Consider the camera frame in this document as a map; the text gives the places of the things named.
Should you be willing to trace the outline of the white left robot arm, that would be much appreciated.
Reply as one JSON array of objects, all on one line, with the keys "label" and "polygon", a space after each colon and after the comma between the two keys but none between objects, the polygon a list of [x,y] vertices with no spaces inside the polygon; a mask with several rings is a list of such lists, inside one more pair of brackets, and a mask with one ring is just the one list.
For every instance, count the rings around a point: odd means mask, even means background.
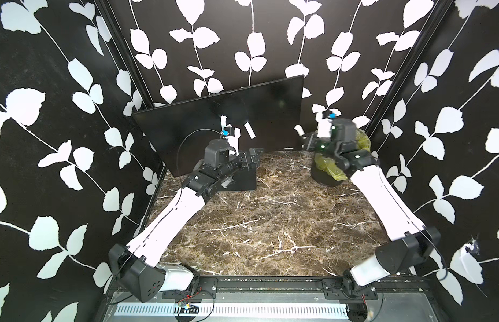
[{"label": "white left robot arm", "polygon": [[114,279],[142,303],[163,291],[195,294],[198,273],[185,264],[161,266],[160,259],[185,224],[219,191],[232,185],[239,191],[256,189],[256,170],[263,153],[262,148],[237,152],[225,139],[211,140],[204,158],[159,216],[127,245],[110,249]]}]

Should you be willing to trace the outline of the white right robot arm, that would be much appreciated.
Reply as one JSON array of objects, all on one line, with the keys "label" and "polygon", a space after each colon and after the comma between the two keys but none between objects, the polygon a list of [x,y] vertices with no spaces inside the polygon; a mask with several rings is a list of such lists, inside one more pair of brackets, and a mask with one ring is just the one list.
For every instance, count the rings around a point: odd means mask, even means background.
[{"label": "white right robot arm", "polygon": [[418,219],[387,181],[379,160],[359,147],[357,125],[350,119],[324,118],[315,132],[295,126],[306,151],[334,161],[364,194],[390,239],[364,262],[345,271],[342,291],[350,299],[363,296],[374,282],[425,262],[441,233]]}]

